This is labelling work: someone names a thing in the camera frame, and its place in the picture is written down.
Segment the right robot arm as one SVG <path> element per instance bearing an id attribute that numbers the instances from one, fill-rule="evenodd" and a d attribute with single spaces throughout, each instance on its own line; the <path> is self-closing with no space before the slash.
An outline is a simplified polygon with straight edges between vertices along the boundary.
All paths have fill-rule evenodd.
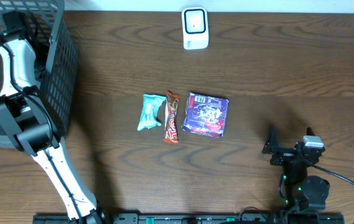
<path id="1" fill-rule="evenodd" d="M 319 176 L 309 175 L 307 168 L 318 163 L 324 151 L 323 141 L 311 128 L 307 128 L 306 135 L 293 148 L 280 146 L 275 127 L 269 128 L 262 153 L 271 155 L 271 165 L 282 167 L 279 194 L 287 200 L 286 208 L 278 212 L 279 223 L 320 222 L 330 184 Z"/>

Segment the teal snack wrapper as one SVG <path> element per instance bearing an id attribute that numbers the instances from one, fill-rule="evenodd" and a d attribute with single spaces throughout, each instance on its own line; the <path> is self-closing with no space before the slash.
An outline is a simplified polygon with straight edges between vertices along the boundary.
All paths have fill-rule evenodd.
<path id="1" fill-rule="evenodd" d="M 165 96 L 143 94 L 142 111 L 137 126 L 138 131 L 141 131 L 144 128 L 151 129 L 162 124 L 157 119 L 157 115 L 165 100 Z"/>

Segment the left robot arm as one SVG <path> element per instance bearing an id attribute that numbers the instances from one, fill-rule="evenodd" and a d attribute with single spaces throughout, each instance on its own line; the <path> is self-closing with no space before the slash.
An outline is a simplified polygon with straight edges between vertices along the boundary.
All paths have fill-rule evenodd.
<path id="1" fill-rule="evenodd" d="M 37 86 L 35 63 L 47 58 L 46 47 L 24 13 L 12 11 L 2 18 L 6 31 L 0 34 L 4 78 L 0 126 L 12 145 L 48 175 L 65 204 L 69 223 L 107 223 L 67 152 L 61 118 Z"/>

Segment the purple snack package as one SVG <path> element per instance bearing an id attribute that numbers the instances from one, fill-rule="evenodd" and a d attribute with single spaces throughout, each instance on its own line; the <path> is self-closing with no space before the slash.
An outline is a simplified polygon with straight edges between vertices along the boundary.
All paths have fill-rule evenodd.
<path id="1" fill-rule="evenodd" d="M 182 130 L 212 138 L 223 136 L 229 100 L 189 93 Z"/>

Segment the orange chocolate bar wrapper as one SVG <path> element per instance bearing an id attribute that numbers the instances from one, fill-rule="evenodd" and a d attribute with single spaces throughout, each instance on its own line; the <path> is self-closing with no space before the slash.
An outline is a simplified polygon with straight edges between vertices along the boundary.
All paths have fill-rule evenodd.
<path id="1" fill-rule="evenodd" d="M 166 94 L 166 101 L 164 141 L 169 144 L 179 144 L 175 117 L 179 107 L 180 96 L 168 91 Z"/>

